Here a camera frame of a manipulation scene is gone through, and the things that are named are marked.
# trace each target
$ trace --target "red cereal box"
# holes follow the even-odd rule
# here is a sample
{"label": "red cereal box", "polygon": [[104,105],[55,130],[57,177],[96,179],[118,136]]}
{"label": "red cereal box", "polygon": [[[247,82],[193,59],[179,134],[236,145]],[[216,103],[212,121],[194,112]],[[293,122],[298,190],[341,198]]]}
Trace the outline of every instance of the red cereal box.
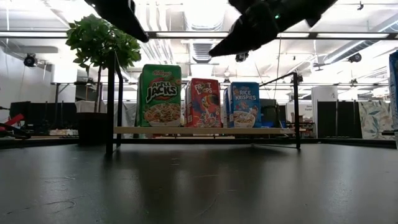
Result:
{"label": "red cereal box", "polygon": [[192,78],[185,90],[186,127],[221,127],[220,86],[217,80]]}

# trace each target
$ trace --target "ceiling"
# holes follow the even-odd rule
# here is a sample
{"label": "ceiling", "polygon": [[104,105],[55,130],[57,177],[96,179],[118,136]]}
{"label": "ceiling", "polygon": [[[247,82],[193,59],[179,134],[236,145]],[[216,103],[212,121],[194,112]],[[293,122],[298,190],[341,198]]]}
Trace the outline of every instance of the ceiling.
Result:
{"label": "ceiling", "polygon": [[[136,15],[145,30],[185,31],[197,30],[198,25],[211,27],[217,20],[218,31],[228,31],[239,13],[225,0],[140,0],[136,1]],[[387,20],[398,21],[398,0],[362,0],[364,7],[357,10],[359,1],[339,0],[324,13],[321,21],[312,29],[303,21],[291,27],[294,32],[377,32]],[[94,10],[83,0],[0,0],[0,30],[55,31],[67,30],[68,22],[79,20]],[[297,70],[305,83],[348,83],[358,78],[358,83],[387,83],[388,54],[398,47],[398,41],[381,41],[361,52],[359,63],[340,61],[332,65],[315,67],[322,58],[352,44],[349,40],[274,40],[251,52],[243,63],[236,63],[235,56],[213,58],[209,64],[195,64],[193,43],[217,43],[219,40],[151,40],[142,45],[142,61],[129,68],[126,74],[134,82],[146,63],[172,63],[182,68],[183,77],[213,77],[222,82],[225,74],[231,81],[266,82],[277,76]],[[72,61],[74,52],[63,39],[10,39],[10,50],[23,55],[26,49],[35,49],[37,56],[48,63]],[[267,85],[273,91],[274,85]],[[302,95],[310,93],[310,86],[301,86]],[[339,87],[343,94],[351,88]],[[367,94],[375,87],[357,88],[359,94]],[[277,99],[288,99],[289,86],[278,86]]]}

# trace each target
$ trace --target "dark floor surface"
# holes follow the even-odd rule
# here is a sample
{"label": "dark floor surface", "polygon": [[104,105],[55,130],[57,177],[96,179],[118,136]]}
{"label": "dark floor surface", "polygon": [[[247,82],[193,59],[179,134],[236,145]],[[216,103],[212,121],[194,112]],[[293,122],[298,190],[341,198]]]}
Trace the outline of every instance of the dark floor surface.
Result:
{"label": "dark floor surface", "polygon": [[0,151],[0,223],[398,223],[398,151],[76,145]]}

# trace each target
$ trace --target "wooden plank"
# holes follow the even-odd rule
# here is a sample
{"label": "wooden plank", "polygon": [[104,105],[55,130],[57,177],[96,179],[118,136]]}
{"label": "wooden plank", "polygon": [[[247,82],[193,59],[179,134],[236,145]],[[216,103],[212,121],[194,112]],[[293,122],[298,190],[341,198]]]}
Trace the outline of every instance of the wooden plank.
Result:
{"label": "wooden plank", "polygon": [[294,134],[288,128],[163,128],[115,127],[115,134]]}

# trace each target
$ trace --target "fluorescent light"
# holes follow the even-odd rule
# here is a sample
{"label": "fluorescent light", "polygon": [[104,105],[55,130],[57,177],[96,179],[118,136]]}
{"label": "fluorescent light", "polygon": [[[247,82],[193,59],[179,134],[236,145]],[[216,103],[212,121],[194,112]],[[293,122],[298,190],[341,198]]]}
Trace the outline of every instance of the fluorescent light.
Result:
{"label": "fluorescent light", "polygon": [[156,32],[158,38],[174,39],[222,39],[228,32]]}
{"label": "fluorescent light", "polygon": [[1,38],[46,38],[59,39],[67,38],[66,32],[7,32],[0,31]]}
{"label": "fluorescent light", "polygon": [[385,38],[389,34],[367,34],[367,33],[319,33],[319,38],[354,38],[354,39],[368,39],[368,38]]}
{"label": "fluorescent light", "polygon": [[308,37],[309,33],[301,33],[301,32],[284,32],[278,34],[278,38],[303,38]]}

